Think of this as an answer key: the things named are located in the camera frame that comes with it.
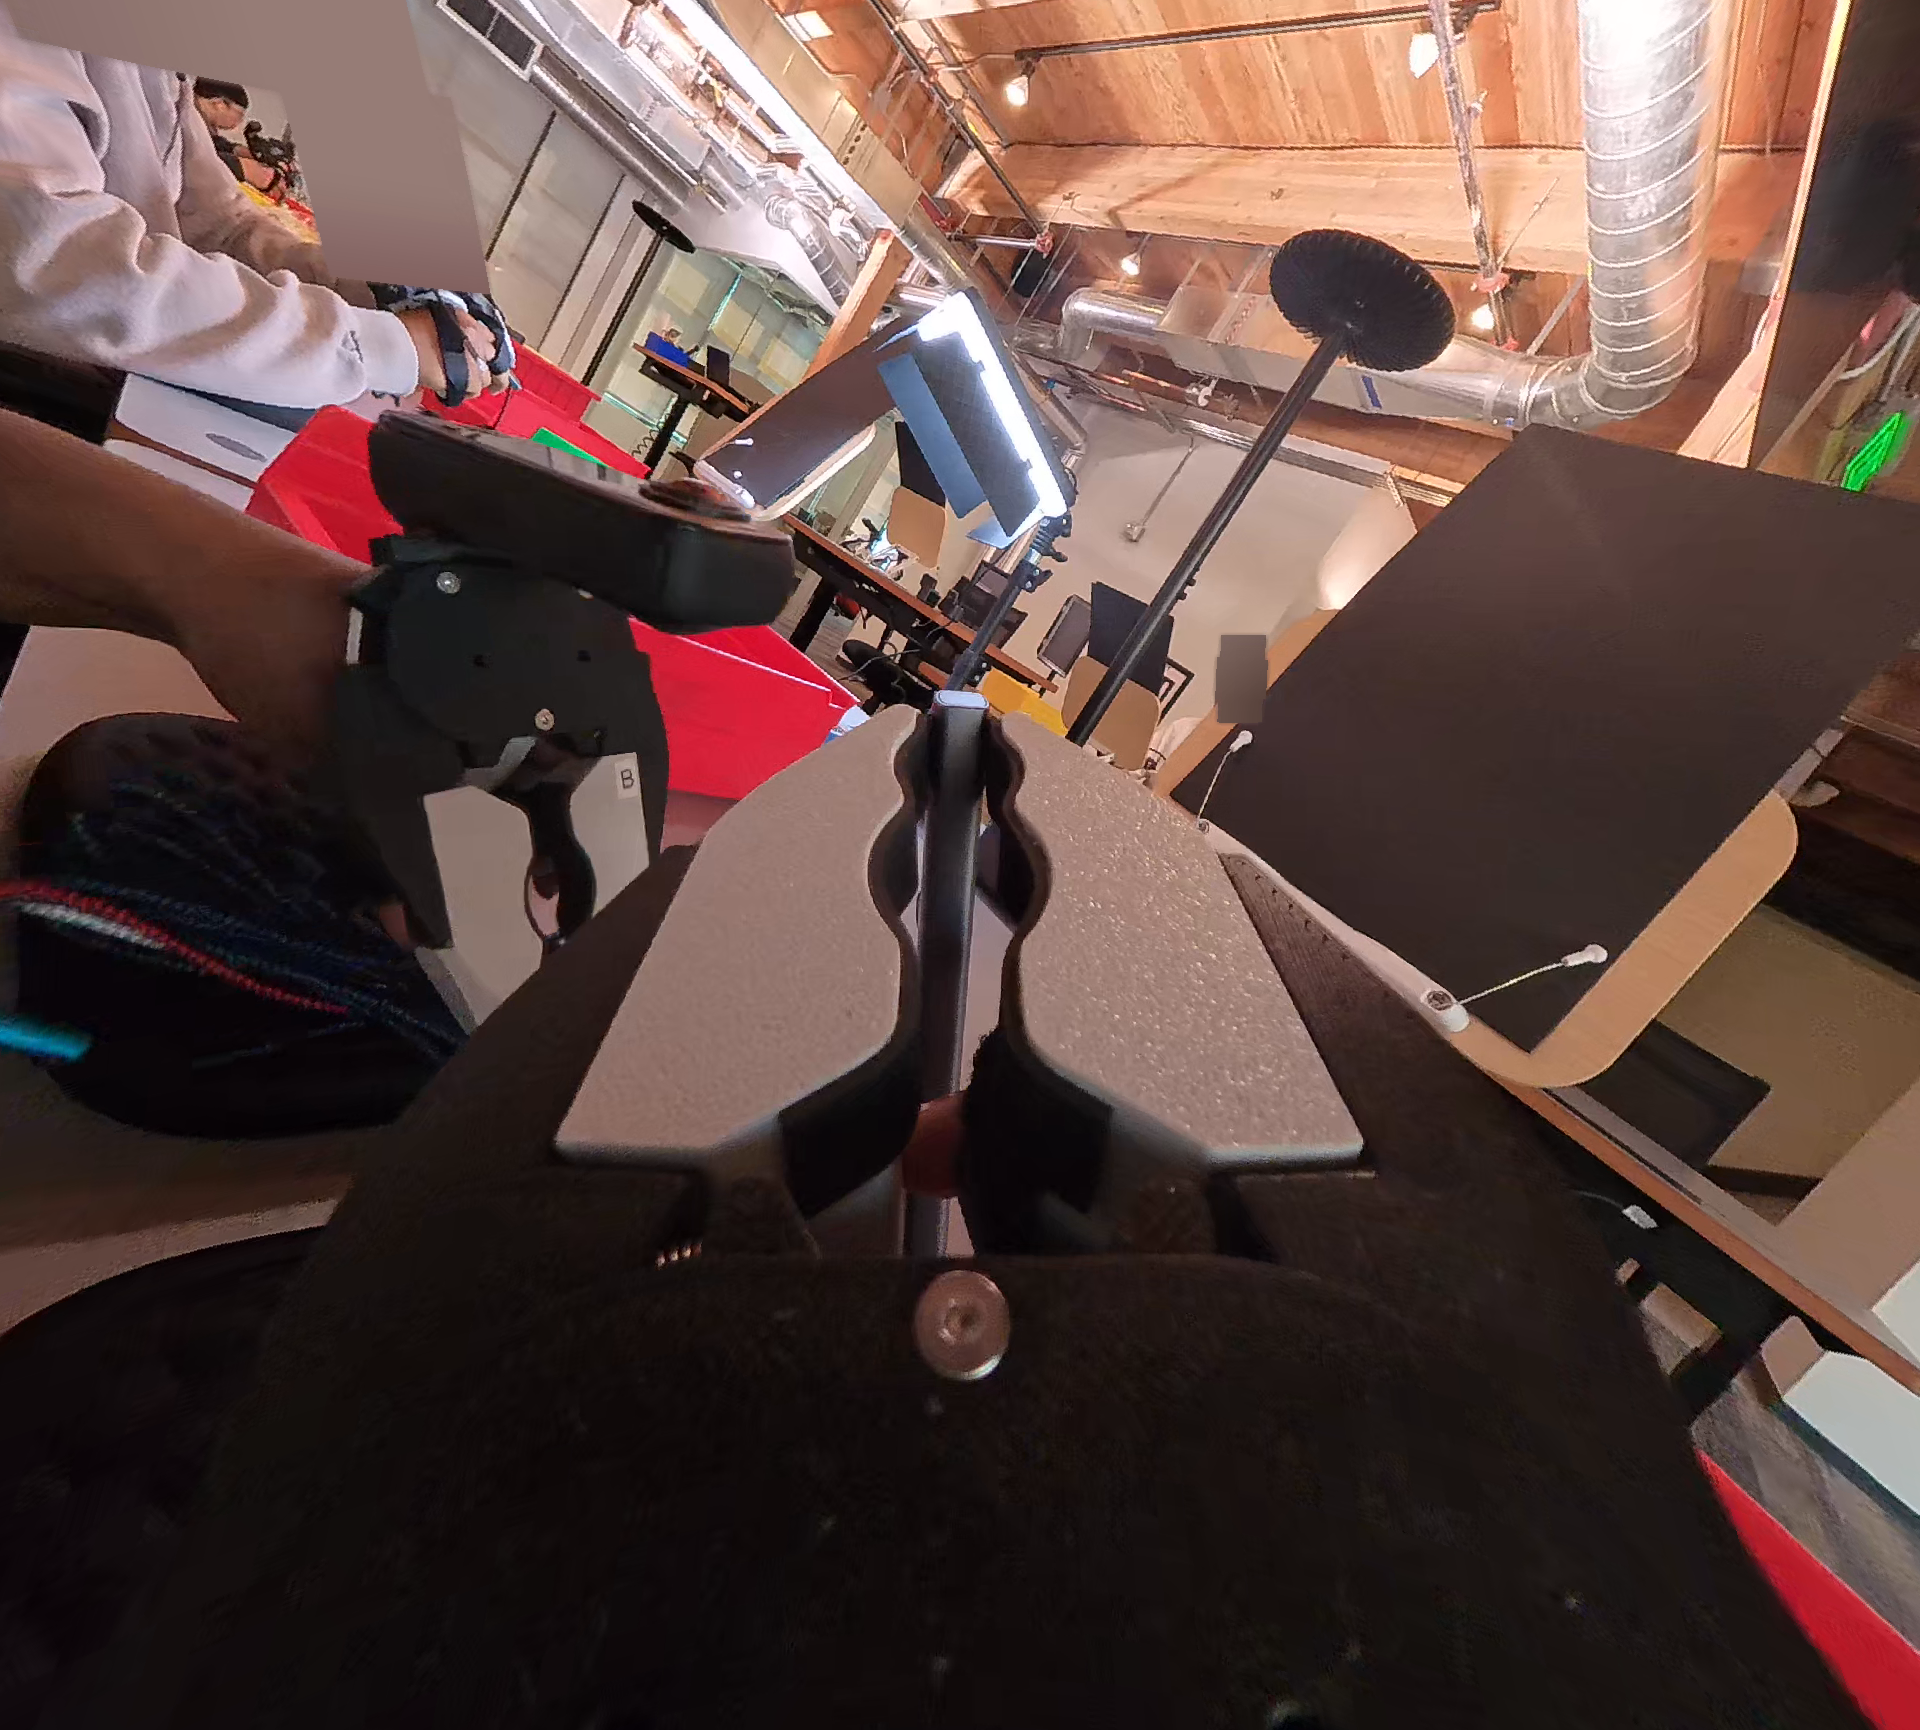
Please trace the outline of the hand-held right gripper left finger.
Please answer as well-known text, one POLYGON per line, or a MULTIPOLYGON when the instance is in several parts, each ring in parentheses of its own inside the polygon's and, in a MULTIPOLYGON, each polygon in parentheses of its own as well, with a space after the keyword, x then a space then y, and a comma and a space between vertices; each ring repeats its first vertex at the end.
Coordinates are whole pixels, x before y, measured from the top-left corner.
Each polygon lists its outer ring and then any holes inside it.
POLYGON ((558 1124, 560 1159, 785 1189, 815 1218, 919 1109, 921 716, 879 715, 704 837, 558 1124))

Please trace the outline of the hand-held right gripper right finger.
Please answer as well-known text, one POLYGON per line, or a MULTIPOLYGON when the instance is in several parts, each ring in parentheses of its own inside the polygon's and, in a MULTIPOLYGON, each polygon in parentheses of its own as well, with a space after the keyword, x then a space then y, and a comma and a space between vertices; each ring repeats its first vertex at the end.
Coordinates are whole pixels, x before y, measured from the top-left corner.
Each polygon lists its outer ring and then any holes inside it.
POLYGON ((1220 854, 1098 759, 1009 716, 986 759, 1010 923, 968 1086, 978 1253, 1215 1248, 1247 1183, 1366 1142, 1220 854))

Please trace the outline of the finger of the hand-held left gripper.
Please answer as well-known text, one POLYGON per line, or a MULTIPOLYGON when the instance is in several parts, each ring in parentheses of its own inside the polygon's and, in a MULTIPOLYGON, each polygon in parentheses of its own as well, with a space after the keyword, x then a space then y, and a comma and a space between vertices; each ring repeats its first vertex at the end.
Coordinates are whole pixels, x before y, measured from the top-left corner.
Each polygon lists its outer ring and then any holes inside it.
POLYGON ((593 911, 607 911, 660 856, 668 783, 658 706, 616 722, 593 766, 593 911))

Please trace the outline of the person's left hand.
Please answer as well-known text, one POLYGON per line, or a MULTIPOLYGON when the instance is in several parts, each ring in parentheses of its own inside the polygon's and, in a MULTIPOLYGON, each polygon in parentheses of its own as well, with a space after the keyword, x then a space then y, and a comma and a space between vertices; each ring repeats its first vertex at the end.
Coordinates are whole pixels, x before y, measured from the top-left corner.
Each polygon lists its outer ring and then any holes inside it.
POLYGON ((162 622, 218 705, 291 766, 320 762, 372 566, 253 518, 165 584, 162 622))

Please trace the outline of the red plastic bin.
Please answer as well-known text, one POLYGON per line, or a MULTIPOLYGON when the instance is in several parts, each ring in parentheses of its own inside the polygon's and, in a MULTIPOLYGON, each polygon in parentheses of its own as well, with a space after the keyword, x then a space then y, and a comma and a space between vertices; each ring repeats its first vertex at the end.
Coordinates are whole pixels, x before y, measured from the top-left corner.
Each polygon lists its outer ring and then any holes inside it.
MULTIPOLYGON (((578 432, 590 430, 615 444, 588 423, 588 411, 599 403, 599 396, 540 357, 538 351, 516 346, 514 375, 516 385, 512 388, 497 394, 480 392, 463 405, 448 407, 426 396, 423 399, 424 415, 486 428, 516 440, 529 440, 534 428, 545 427, 575 437, 576 442, 581 440, 578 432)), ((643 472, 636 470, 629 477, 647 481, 650 475, 647 465, 632 453, 631 456, 643 466, 643 472)))
POLYGON ((1712 1459, 1696 1460, 1741 1545, 1860 1714, 1879 1729, 1918 1729, 1918 1648, 1712 1459))
MULTIPOLYGON (((371 475, 372 423, 327 407, 253 491, 248 516, 360 565, 399 533, 371 475)), ((823 746, 857 697, 772 628, 668 637, 634 626, 668 739, 668 791, 740 801, 823 746)))

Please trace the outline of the long wooden desk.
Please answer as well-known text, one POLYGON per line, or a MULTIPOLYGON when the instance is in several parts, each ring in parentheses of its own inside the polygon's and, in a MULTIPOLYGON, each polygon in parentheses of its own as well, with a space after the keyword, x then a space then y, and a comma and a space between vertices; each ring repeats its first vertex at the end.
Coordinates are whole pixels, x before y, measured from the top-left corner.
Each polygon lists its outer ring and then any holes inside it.
POLYGON ((917 654, 914 670, 927 684, 949 680, 950 665, 976 639, 971 622, 944 615, 794 515, 781 518, 781 528, 791 535, 797 562, 816 579, 789 639, 797 651, 811 651, 835 606, 848 604, 854 615, 874 616, 889 633, 906 639, 906 648, 917 654))

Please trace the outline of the white box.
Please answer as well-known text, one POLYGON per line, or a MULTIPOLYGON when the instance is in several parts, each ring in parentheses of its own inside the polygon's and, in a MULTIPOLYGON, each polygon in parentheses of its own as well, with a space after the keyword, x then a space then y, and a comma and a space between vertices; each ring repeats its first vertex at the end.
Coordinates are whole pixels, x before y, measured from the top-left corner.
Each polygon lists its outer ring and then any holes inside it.
POLYGON ((1793 1319, 1763 1346, 1763 1369, 1789 1414, 1886 1501, 1918 1516, 1918 1399, 1876 1365, 1824 1351, 1793 1319))
POLYGON ((246 513, 312 408, 210 399, 126 375, 107 449, 142 470, 246 513))

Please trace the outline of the white-edged black board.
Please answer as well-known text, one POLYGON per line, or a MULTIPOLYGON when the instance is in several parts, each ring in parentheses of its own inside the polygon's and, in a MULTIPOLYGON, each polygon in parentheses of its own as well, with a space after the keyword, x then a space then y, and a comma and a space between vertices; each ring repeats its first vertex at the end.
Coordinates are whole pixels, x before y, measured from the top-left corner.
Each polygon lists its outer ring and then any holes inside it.
POLYGON ((791 515, 872 446, 879 427, 896 411, 882 361, 913 345, 917 330, 919 318, 902 317, 815 367, 703 451, 690 466, 692 481, 750 520, 772 523, 791 515))

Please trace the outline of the thin black floor lamp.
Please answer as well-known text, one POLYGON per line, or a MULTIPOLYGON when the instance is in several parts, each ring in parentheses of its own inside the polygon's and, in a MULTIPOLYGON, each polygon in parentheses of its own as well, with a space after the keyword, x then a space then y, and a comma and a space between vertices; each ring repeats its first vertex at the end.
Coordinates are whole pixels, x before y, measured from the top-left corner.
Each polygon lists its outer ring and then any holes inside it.
POLYGON ((648 285, 656 271, 660 252, 675 251, 681 255, 692 255, 697 251, 694 240, 663 210, 636 199, 632 202, 632 214, 647 230, 647 240, 624 282, 618 303, 613 307, 611 318, 595 343, 588 368, 582 375, 582 383, 595 392, 607 391, 615 375, 620 349, 632 340, 631 332, 636 318, 643 314, 643 305, 647 303, 648 285))

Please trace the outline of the led light panel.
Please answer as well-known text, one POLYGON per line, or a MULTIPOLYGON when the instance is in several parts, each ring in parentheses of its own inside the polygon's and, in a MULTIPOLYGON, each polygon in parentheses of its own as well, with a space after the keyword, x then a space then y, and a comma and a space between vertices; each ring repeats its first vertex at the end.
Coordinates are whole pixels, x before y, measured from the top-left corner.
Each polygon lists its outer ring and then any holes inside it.
POLYGON ((1069 518, 1075 479, 978 292, 879 340, 877 373, 973 543, 1007 551, 1069 518))

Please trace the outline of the black round disc stand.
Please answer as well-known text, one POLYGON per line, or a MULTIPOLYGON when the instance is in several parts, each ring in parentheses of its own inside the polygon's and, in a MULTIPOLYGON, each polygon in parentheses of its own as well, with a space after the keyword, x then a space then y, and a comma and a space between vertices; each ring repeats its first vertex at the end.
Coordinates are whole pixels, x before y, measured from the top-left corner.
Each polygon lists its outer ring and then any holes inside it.
POLYGON ((1103 683, 1069 724, 1066 739, 1075 746, 1093 740, 1120 690, 1133 684, 1157 633, 1333 368, 1347 361, 1368 373, 1407 375, 1433 365, 1455 339, 1453 303, 1439 280, 1410 257, 1366 234, 1325 228, 1287 240, 1272 255, 1268 296, 1285 323, 1311 340, 1308 358, 1120 642, 1103 683))

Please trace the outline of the green exit sign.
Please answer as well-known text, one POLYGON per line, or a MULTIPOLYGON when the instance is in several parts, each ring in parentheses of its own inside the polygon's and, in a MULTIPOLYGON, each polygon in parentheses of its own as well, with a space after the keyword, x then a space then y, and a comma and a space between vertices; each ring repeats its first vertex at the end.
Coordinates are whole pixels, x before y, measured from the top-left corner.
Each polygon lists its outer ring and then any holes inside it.
POLYGON ((1910 403, 1871 403, 1841 430, 1828 482, 1850 495, 1872 493, 1898 470, 1913 430, 1910 403))

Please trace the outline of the large black screen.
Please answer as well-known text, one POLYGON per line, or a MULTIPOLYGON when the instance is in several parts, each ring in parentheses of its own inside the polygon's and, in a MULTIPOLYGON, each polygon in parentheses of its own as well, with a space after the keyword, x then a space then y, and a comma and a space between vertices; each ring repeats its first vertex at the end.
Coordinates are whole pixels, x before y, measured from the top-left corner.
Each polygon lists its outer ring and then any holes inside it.
POLYGON ((1839 0, 1828 65, 1746 455, 1813 481, 1837 419, 1893 373, 1917 307, 1918 0, 1839 0))

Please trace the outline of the black track light rail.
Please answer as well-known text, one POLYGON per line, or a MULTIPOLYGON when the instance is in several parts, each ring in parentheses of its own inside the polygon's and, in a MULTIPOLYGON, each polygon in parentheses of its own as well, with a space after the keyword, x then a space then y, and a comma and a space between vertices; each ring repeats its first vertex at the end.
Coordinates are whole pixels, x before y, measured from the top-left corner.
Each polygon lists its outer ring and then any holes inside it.
POLYGON ((1115 39, 1086 39, 1053 44, 1035 44, 1013 54, 1014 72, 1004 82, 1003 94, 1016 110, 1027 109, 1035 77, 1043 65, 1069 63, 1096 57, 1125 57, 1175 49, 1198 49, 1215 44, 1250 43, 1265 39, 1307 39, 1317 34, 1344 34, 1401 26, 1433 25, 1431 6, 1393 6, 1375 11, 1347 11, 1327 15, 1305 15, 1287 18, 1265 18, 1247 23, 1215 23, 1175 31, 1138 32, 1115 39))

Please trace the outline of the large silver ceiling duct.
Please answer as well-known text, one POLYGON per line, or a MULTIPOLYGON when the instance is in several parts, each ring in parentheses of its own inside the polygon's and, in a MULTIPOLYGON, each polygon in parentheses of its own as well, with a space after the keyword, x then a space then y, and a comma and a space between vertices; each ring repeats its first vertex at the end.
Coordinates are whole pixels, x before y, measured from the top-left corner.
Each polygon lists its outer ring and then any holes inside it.
POLYGON ((1433 423, 1509 430, 1629 423, 1692 367, 1741 0, 1577 0, 1591 349, 1501 351, 1463 336, 1377 375, 1433 423))

